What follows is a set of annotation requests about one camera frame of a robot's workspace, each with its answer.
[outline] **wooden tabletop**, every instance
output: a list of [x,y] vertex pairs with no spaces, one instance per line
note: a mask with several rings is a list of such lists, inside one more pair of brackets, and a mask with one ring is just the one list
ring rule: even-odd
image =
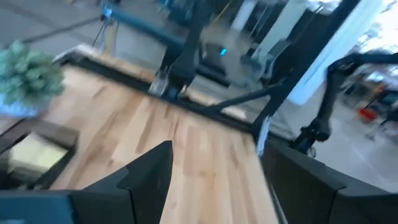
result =
[[[122,60],[78,49],[115,68],[153,77]],[[64,94],[42,119],[79,130],[80,142],[53,189],[82,189],[169,139],[174,166],[161,223],[277,223],[249,134],[86,70],[66,66],[65,77]],[[10,123],[0,119],[0,128]]]

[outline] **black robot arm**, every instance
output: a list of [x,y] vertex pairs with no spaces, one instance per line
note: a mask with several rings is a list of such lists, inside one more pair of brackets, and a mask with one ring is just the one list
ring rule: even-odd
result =
[[326,90],[317,117],[291,143],[292,149],[307,154],[315,141],[326,141],[331,134],[330,117],[341,84],[364,64],[396,64],[398,53],[388,54],[350,54],[328,66],[326,70]]

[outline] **potted plant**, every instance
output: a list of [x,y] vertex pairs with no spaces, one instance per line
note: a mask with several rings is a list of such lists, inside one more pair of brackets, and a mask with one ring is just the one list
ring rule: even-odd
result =
[[64,90],[63,72],[52,57],[15,41],[0,50],[0,113],[32,117]]

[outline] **green plant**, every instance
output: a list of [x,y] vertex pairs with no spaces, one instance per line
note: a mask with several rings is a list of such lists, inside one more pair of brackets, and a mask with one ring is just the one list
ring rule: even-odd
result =
[[18,41],[0,51],[0,94],[4,94],[5,104],[18,101],[29,106],[51,99],[63,92],[62,80],[61,67],[45,53]]

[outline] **concrete floor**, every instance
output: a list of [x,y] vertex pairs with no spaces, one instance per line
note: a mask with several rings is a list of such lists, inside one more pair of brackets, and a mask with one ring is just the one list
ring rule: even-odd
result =
[[[124,10],[157,26],[170,28],[165,23],[165,12],[157,13],[152,1],[124,1]],[[68,6],[64,0],[2,0],[0,1],[0,44],[15,39],[27,39],[71,24],[99,16],[98,7]],[[92,44],[101,27],[100,22],[55,35],[31,44],[35,49],[57,55],[79,43]],[[243,54],[249,45],[247,36],[229,30],[220,21],[203,31],[203,38],[223,44],[231,54]],[[115,55],[155,71],[160,65],[165,48],[156,40],[121,25],[119,27]],[[242,78],[237,73],[234,78]],[[220,98],[230,98],[244,91],[224,89],[202,78],[196,78],[193,86]],[[286,135],[299,134],[300,127],[315,117],[322,98],[322,89],[304,106],[298,107],[286,101],[272,118],[272,129]],[[266,101],[257,100],[244,105],[253,119]],[[390,192],[398,192],[398,147],[387,139],[378,137],[368,141],[364,134],[369,126],[363,125],[354,113],[337,103],[331,125],[333,134],[324,143],[316,143],[317,159],[328,166]]]

